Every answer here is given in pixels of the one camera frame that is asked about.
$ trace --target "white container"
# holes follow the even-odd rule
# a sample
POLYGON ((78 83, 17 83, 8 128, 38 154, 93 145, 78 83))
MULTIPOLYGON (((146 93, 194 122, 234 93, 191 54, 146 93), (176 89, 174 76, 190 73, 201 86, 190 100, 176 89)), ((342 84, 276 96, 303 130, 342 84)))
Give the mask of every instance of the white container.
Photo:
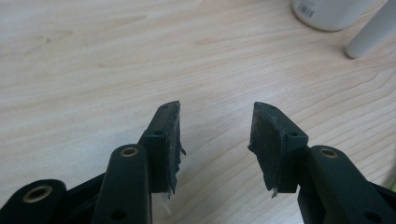
POLYGON ((395 31, 396 0, 388 0, 348 44, 346 55, 349 58, 359 58, 387 37, 387 35, 395 31))
POLYGON ((302 22, 323 31, 340 31, 350 26, 373 0, 291 0, 302 22))

